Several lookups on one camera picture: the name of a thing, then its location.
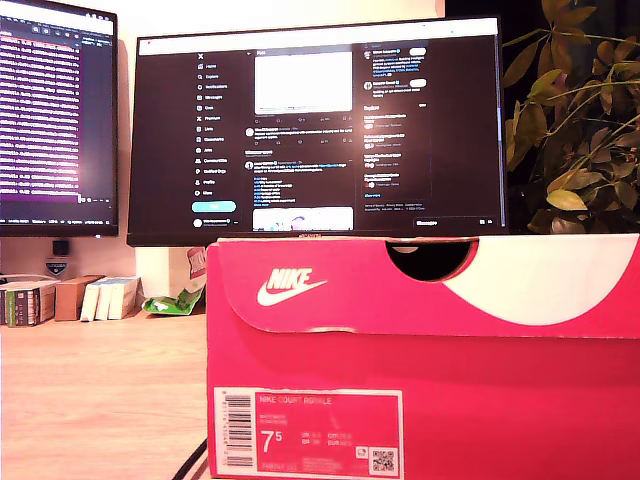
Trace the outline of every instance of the monitor screen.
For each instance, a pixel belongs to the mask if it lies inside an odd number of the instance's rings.
[[[116,16],[0,0],[0,236],[117,235]]]
[[[497,18],[138,40],[131,245],[505,233]]]

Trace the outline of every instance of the desk surface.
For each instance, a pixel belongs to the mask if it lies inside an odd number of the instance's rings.
[[[170,479],[207,435],[204,315],[0,335],[2,478]]]

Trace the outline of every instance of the second monitor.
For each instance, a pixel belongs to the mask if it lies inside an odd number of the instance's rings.
[[[505,233],[496,18],[138,41],[132,245]]]

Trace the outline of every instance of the book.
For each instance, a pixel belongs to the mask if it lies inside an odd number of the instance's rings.
[[[91,322],[122,318],[135,305],[138,282],[138,277],[107,277],[90,283],[85,289],[80,320]],[[116,288],[115,296],[113,295],[114,287]],[[113,313],[110,314],[112,298],[115,298],[115,303]]]
[[[27,299],[27,290],[16,290],[16,325],[25,327],[28,323],[29,305]]]
[[[115,279],[108,279],[100,284],[98,293],[98,304],[96,305],[96,320],[107,320],[109,318],[109,303],[111,303],[111,286]]]
[[[123,278],[111,285],[111,299],[109,303],[109,320],[124,318],[136,305],[139,277]]]
[[[16,326],[16,297],[13,290],[6,291],[5,318],[7,327]]]
[[[100,285],[98,282],[90,283],[84,289],[84,297],[82,299],[82,310],[80,311],[81,322],[93,322],[96,317],[96,308],[98,308],[98,296],[100,295]]]
[[[58,283],[56,285],[56,322],[79,320],[87,285],[103,277],[104,275],[85,275]]]
[[[33,326],[52,318],[57,283],[57,280],[38,280],[0,286],[4,323],[9,327]]]

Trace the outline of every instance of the nike swoosh logo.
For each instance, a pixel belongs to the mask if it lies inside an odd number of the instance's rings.
[[[300,295],[301,293],[308,292],[312,288],[319,287],[320,285],[324,285],[327,283],[326,280],[323,282],[312,283],[310,285],[301,285],[300,287],[287,290],[279,293],[269,293],[267,292],[267,282],[262,284],[260,290],[258,290],[258,303],[263,307],[271,307],[273,305],[277,305],[280,302],[284,302],[285,300],[289,300],[290,298],[295,297],[296,295]]]

